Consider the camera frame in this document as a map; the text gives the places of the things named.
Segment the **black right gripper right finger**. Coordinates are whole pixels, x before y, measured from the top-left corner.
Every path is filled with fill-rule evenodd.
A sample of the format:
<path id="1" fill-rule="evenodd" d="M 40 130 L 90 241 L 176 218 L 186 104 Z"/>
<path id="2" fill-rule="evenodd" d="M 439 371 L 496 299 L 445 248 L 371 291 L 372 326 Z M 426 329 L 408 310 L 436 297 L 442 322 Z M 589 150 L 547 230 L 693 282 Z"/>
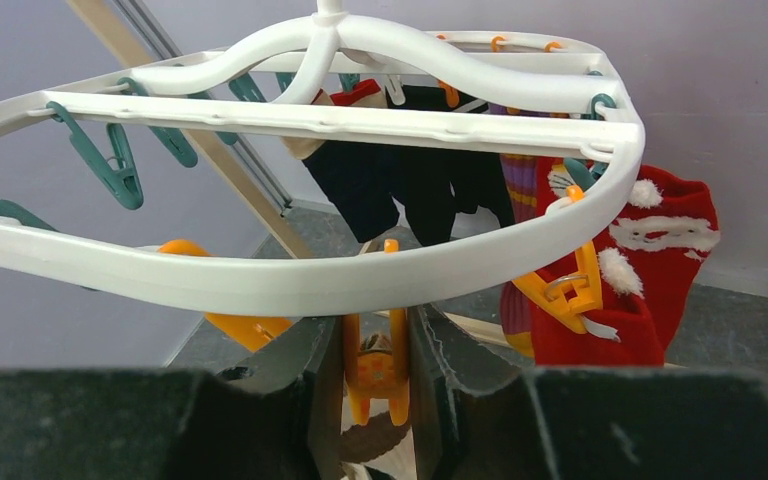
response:
<path id="1" fill-rule="evenodd" d="M 768 479 L 768 384 L 681 368 L 521 368 L 407 312 L 422 479 Z"/>

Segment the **red santa pattern sock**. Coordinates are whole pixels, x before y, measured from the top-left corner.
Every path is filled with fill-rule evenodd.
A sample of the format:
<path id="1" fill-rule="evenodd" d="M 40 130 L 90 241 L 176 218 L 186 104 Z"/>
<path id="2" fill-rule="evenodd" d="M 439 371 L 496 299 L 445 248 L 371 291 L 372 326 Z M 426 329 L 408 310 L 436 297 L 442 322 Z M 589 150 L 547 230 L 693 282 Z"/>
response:
<path id="1" fill-rule="evenodd" d="M 642 166 L 626 205 L 593 240 L 603 305 L 584 317 L 613 334 L 575 333 L 534 306 L 537 364 L 663 366 L 690 287 L 720 238 L 705 183 Z"/>

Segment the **cream white sock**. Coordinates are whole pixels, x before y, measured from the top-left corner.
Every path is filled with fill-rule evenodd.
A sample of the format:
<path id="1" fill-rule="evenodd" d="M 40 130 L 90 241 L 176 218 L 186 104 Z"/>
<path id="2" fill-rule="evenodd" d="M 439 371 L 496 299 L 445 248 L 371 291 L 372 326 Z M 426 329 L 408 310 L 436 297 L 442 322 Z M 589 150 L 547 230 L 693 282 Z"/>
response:
<path id="1" fill-rule="evenodd" d="M 375 332 L 365 337 L 362 348 L 383 348 L 384 335 Z M 343 393 L 339 455 L 346 479 L 417 477 L 411 425 L 393 425 L 385 399 L 373 399 L 368 423 L 359 425 L 352 418 L 347 392 Z"/>

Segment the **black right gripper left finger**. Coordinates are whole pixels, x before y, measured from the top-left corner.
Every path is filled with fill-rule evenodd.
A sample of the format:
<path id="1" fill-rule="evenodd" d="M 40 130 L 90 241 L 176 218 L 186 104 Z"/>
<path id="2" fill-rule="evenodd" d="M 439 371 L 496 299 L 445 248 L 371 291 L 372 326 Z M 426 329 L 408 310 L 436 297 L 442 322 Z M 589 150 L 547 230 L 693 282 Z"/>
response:
<path id="1" fill-rule="evenodd" d="M 229 380 L 0 370 L 0 479 L 337 479 L 342 334 L 298 321 Z"/>

